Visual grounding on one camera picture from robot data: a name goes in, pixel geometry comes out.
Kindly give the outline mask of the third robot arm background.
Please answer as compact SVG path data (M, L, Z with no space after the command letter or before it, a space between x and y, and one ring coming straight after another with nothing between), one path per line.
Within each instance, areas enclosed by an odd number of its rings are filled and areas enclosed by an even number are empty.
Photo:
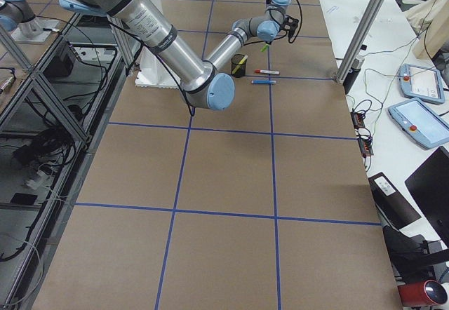
M35 19L36 15L27 0L1 0L1 26L7 32Z

